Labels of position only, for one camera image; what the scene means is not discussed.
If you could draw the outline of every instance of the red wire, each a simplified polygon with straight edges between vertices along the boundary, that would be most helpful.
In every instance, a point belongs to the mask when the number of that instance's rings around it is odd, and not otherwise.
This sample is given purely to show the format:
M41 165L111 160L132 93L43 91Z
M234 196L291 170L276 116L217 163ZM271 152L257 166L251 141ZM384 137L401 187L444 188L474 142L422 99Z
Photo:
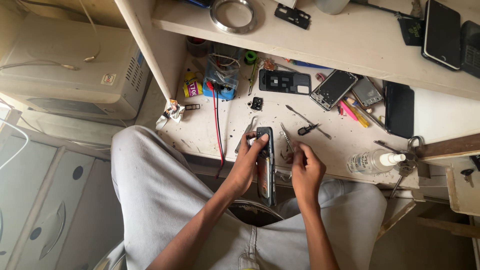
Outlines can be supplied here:
M221 159L220 169L218 170L218 173L215 176L215 179L218 179L218 175L220 174L220 170L223 167L223 153L222 153L222 147L220 146L220 139L218 138L218 125L217 125L218 122L216 121L215 92L214 92L214 89L213 89L213 85L210 81L207 82L207 86L212 91L213 115L214 115L214 118L215 118L216 141L218 143L218 151L220 152L220 159Z

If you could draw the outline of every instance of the desk surface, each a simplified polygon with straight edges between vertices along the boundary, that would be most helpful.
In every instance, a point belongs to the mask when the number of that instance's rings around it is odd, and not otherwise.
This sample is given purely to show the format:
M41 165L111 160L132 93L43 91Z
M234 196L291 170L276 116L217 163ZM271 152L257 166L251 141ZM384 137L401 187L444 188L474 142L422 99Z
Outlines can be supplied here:
M314 76L317 72L321 72L325 76L332 72L331 69L298 67L287 63L280 57L262 53L260 55L262 57L268 56L274 59L274 62L289 66L298 72L310 74L312 76L312 88L319 85ZM185 62L185 71L187 68L190 68L192 71L197 70L191 60L192 57L189 55ZM205 67L206 59L200 59L200 62ZM251 72L250 66L243 67L241 71L244 77L250 77ZM183 76L179 82L177 101L181 105L200 104L200 109L185 111L180 123L169 120L163 129L159 131L159 135L165 142L173 145L181 152L219 159L212 98L204 95L186 98L181 88L182 81ZM395 170L376 175L351 173L347 168L347 159L354 154L380 148L380 146L373 143L373 140L382 140L387 145L400 150L407 148L406 139L389 135L373 123L370 123L368 128L364 128L349 116L339 115L336 107L331 111L324 111L306 95L260 91L258 89L258 72L252 94L250 96L247 94L248 81L247 79L241 79L239 92L236 97L230 101L220 100L219 102L222 145L227 160L234 161L236 159L234 150L240 137L251 118L254 115L258 115L253 122L252 130L255 130L258 126L272 127L275 135L275 159L276 164L279 166L290 167L280 156L281 153L285 155L287 149L287 143L279 133L281 131L280 122L282 122L292 140L303 141L313 148L318 157L327 165L327 174L330 176L383 184L392 184L398 180L399 176ZM262 111L253 112L247 105L248 102L252 101L253 97L264 99ZM312 130L305 136L299 136L297 130L308 124L302 118L289 111L285 105L290 105L311 122L320 123L319 127L331 135L332 140L329 140L317 130ZM376 116L384 115L384 110L384 106L379 104L374 107L373 114ZM415 170L409 177L404 179L401 186L418 188L417 171Z

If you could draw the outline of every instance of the bottle label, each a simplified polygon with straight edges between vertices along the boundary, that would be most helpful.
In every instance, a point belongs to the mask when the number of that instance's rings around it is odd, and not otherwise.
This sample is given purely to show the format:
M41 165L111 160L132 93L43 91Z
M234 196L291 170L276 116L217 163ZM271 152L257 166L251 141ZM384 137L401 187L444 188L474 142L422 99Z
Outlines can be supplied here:
M352 156L347 164L350 172L372 171L373 167L368 154L369 152L365 152L363 154Z

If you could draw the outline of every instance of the person's left hand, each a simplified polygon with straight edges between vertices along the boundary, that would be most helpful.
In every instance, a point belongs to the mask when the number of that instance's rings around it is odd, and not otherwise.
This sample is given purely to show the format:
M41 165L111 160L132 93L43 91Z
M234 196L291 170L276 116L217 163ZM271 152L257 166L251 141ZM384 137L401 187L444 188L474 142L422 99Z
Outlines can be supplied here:
M254 141L252 146L249 146L247 141L255 137L255 131L242 135L237 160L228 177L217 191L229 196L231 201L236 200L247 191L252 183L253 176L257 173L256 161L258 152L267 144L268 134L264 134Z

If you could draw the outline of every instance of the spray bottle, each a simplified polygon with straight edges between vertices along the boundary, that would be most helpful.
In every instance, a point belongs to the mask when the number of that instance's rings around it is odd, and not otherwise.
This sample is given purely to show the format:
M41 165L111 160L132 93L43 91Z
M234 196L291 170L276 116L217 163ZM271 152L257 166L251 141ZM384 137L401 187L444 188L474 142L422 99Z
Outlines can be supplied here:
M347 166L351 172L376 174L389 172L394 165L404 160L404 154L394 154L387 152L385 149L376 149L351 156L348 159Z

